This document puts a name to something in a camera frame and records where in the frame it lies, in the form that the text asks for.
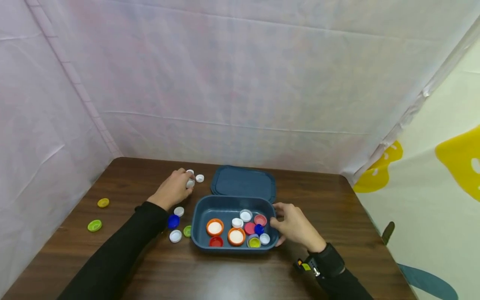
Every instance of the orange rim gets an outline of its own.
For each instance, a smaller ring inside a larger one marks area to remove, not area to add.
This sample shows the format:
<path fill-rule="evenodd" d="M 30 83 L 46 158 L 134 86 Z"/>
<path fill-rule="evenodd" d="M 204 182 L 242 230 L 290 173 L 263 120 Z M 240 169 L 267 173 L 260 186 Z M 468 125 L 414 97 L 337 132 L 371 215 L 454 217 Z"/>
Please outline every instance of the orange rim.
<path fill-rule="evenodd" d="M 220 223 L 220 225 L 222 226 L 222 230 L 220 230 L 219 233 L 213 234 L 213 233 L 211 233 L 210 231 L 208 231 L 208 226 L 209 226 L 210 224 L 212 224 L 213 222 Z M 223 228 L 224 228 L 224 227 L 223 227 L 223 222 L 222 222 L 221 220 L 219 220 L 219 219 L 211 219 L 211 220 L 208 221 L 208 223 L 207 223 L 207 233 L 208 233 L 208 235 L 211 236 L 211 237 L 216 237 L 216 236 L 219 236 L 220 234 L 222 234 Z"/>
<path fill-rule="evenodd" d="M 234 231 L 234 230 L 238 230 L 238 231 L 240 231 L 240 232 L 242 233 L 243 239 L 242 239 L 241 243 L 234 243 L 234 242 L 232 242 L 232 241 L 230 240 L 230 233 L 231 233 L 232 231 Z M 245 242 L 245 237 L 246 237 L 245 231 L 243 231 L 243 229 L 241 229 L 241 228 L 232 228 L 232 229 L 230 229 L 230 230 L 228 231 L 228 235 L 227 235 L 228 242 L 229 242 L 230 245 L 232 245 L 232 246 L 241 246 L 241 245 Z"/>

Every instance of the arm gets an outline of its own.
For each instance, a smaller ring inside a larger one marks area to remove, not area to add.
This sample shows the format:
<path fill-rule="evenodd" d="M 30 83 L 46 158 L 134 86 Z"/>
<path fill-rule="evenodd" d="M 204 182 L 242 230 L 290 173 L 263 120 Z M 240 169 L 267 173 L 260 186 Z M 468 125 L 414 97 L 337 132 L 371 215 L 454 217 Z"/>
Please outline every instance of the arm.
<path fill-rule="evenodd" d="M 112 299 L 119 296 L 135 261 L 145 246 L 167 225 L 172 206 L 193 192 L 186 183 L 193 174 L 179 169 L 135 209 L 130 219 L 90 257 L 75 275 L 59 300 Z"/>
<path fill-rule="evenodd" d="M 167 224 L 168 213 L 144 202 L 133 216 L 90 257 L 60 294 L 63 299 L 112 299 L 144 247 Z"/>
<path fill-rule="evenodd" d="M 276 218 L 270 220 L 270 225 L 282 234 L 276 246 L 280 246 L 286 239 L 292 240 L 303 245 L 317 264 L 321 265 L 317 260 L 320 259 L 320 254 L 327 247 L 327 243 L 303 212 L 293 204 L 276 203 L 274 207 L 277 215 L 284 217 L 281 222 Z M 373 300 L 358 279 L 346 268 L 334 277 L 325 278 L 319 275 L 316 279 L 332 300 Z"/>
<path fill-rule="evenodd" d="M 325 290 L 330 299 L 373 300 L 358 279 L 347 269 L 333 278 L 318 276 L 317 282 Z"/>

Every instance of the hand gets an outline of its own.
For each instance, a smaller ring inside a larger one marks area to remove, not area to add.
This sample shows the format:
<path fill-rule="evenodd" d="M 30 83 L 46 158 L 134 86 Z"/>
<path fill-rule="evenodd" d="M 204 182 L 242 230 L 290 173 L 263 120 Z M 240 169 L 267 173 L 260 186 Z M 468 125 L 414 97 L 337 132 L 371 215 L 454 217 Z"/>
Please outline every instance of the hand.
<path fill-rule="evenodd" d="M 310 252 L 322 252 L 325 249 L 325 240 L 298 207 L 285 203 L 275 203 L 273 206 L 277 215 L 284 217 L 281 222 L 276 218 L 270 219 L 270 225 L 282 234 L 276 247 L 289 239 L 303 245 Z"/>
<path fill-rule="evenodd" d="M 194 180 L 194 178 L 192 173 L 185 172 L 183 168 L 175 170 L 147 201 L 169 210 L 193 192 L 193 187 L 187 189 L 186 185 L 188 179 Z"/>

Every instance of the yellow bottle cap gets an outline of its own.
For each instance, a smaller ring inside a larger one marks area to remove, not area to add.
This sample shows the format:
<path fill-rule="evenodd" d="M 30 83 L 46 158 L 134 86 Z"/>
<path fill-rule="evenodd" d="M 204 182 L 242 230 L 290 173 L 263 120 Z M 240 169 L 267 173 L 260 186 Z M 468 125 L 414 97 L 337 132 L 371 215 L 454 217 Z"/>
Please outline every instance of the yellow bottle cap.
<path fill-rule="evenodd" d="M 192 226 L 191 225 L 188 225 L 187 227 L 185 227 L 183 229 L 183 235 L 187 238 L 192 236 Z"/>
<path fill-rule="evenodd" d="M 98 205 L 98 207 L 104 208 L 110 204 L 110 200 L 108 198 L 102 198 L 98 200 L 96 204 Z"/>
<path fill-rule="evenodd" d="M 90 232 L 99 231 L 100 228 L 102 228 L 102 221 L 93 220 L 92 222 L 90 222 L 88 224 L 87 228 L 88 228 L 88 231 L 90 231 Z"/>
<path fill-rule="evenodd" d="M 250 248 L 260 248 L 260 240 L 258 238 L 252 238 L 248 241 Z"/>

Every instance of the wristband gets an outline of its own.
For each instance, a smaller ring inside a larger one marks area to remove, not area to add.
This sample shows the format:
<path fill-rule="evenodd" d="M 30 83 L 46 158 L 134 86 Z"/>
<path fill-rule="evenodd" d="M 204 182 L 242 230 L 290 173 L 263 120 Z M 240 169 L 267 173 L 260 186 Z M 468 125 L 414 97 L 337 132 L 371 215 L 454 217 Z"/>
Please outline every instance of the wristband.
<path fill-rule="evenodd" d="M 318 276 L 333 278 L 345 269 L 345 262 L 332 244 L 327 243 L 327 247 L 320 253 L 308 252 L 312 259 L 309 264 L 318 271 Z"/>

